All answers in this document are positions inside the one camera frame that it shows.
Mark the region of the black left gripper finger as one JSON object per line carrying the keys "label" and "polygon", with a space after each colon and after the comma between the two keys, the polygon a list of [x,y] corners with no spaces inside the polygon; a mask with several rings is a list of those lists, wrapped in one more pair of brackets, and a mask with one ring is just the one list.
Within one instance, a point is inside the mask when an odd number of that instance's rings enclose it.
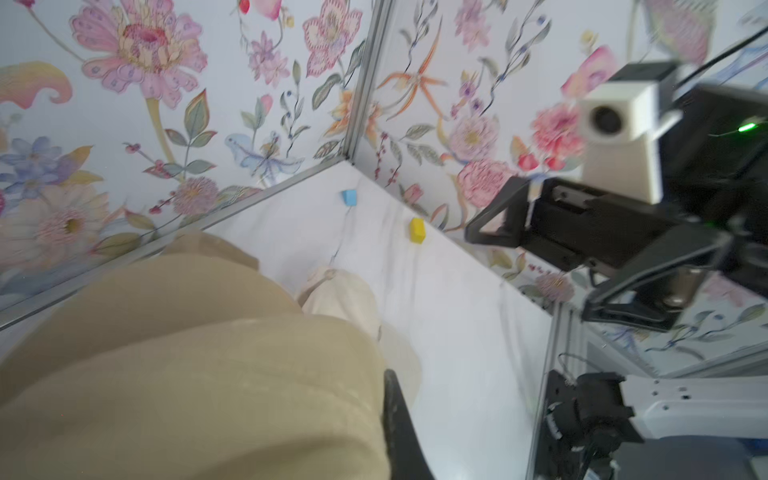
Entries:
{"label": "black left gripper finger", "polygon": [[396,372],[384,372],[382,413],[392,480],[434,480],[421,449]]}

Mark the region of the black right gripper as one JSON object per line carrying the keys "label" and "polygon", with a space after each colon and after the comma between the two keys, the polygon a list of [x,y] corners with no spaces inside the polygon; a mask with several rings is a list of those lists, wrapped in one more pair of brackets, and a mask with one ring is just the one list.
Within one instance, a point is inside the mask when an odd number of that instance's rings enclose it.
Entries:
{"label": "black right gripper", "polygon": [[[530,181],[511,177],[465,227],[469,244],[520,247]],[[586,297],[581,319],[671,330],[714,271],[767,293],[767,184],[674,180],[647,205],[552,179],[535,201],[527,249],[563,271],[590,265],[609,278]]]}

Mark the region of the cream Colorado baseball cap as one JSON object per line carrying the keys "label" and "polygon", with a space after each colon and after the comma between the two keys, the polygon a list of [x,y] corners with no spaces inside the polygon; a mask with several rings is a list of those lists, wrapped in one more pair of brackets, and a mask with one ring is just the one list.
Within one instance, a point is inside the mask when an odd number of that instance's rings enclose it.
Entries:
{"label": "cream Colorado baseball cap", "polygon": [[297,302],[308,314],[345,320],[375,340],[387,367],[397,376],[406,404],[414,405],[422,382],[418,355],[403,335],[382,320],[376,297],[362,277],[321,267],[309,277]]}

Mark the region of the tan Colorado baseball cap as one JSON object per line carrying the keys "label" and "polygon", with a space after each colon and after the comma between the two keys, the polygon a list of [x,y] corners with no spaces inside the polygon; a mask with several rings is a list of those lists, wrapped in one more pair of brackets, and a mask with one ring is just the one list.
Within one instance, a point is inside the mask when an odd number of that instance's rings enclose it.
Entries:
{"label": "tan Colorado baseball cap", "polygon": [[164,248],[162,254],[184,254],[218,258],[256,271],[259,270],[260,266],[257,258],[224,239],[202,231],[178,235]]}

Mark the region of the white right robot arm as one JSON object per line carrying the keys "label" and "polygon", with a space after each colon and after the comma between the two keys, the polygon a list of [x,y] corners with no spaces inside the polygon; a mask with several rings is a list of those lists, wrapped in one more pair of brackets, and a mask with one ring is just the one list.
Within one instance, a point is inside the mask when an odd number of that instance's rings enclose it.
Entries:
{"label": "white right robot arm", "polygon": [[[766,97],[701,85],[673,102],[651,81],[609,81],[579,107],[581,179],[546,180],[535,200],[528,180],[507,180],[467,242],[601,274],[585,323],[668,332],[713,273],[765,294]],[[552,370],[537,433],[536,477],[612,479],[625,443],[765,436],[767,380]]]}

